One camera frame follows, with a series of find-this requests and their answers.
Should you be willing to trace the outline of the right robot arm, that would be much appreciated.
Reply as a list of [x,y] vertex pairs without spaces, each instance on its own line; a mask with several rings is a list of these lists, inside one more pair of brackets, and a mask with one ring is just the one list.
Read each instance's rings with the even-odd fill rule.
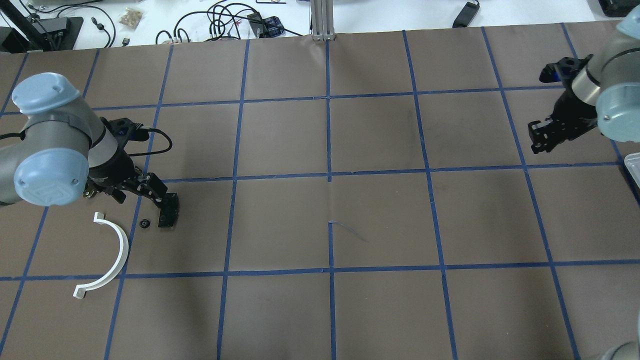
[[619,22],[608,43],[584,58],[563,57],[547,64],[543,84],[564,91],[544,120],[528,123],[531,150],[551,152],[592,129],[616,142],[640,139],[640,9]]

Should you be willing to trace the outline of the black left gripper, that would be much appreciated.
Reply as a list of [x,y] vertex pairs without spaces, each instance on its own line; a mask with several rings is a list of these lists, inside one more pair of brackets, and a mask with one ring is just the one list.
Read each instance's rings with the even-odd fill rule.
[[172,193],[155,173],[143,173],[142,169],[125,155],[117,155],[108,162],[91,167],[87,181],[94,183],[99,188],[99,193],[106,194],[117,203],[123,204],[127,196],[126,188],[122,186],[126,185],[130,179],[133,179],[134,189],[138,195],[150,199],[155,207],[165,194]]

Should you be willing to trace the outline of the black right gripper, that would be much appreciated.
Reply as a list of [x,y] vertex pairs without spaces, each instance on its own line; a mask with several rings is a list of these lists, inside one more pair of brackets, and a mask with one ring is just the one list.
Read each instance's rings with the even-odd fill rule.
[[549,119],[528,123],[534,154],[550,153],[562,142],[573,141],[597,127],[595,106],[583,102],[569,89],[556,100]]

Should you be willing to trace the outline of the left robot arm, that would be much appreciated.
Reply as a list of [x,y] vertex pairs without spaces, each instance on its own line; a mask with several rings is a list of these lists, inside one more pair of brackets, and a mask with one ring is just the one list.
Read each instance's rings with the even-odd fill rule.
[[158,227],[179,218],[179,197],[155,173],[135,166],[128,142],[145,142],[162,130],[127,117],[98,116],[69,80],[54,72],[28,77],[14,87],[13,104],[27,121],[19,142],[1,148],[0,202],[64,207],[104,193],[122,204],[127,193],[150,199]]

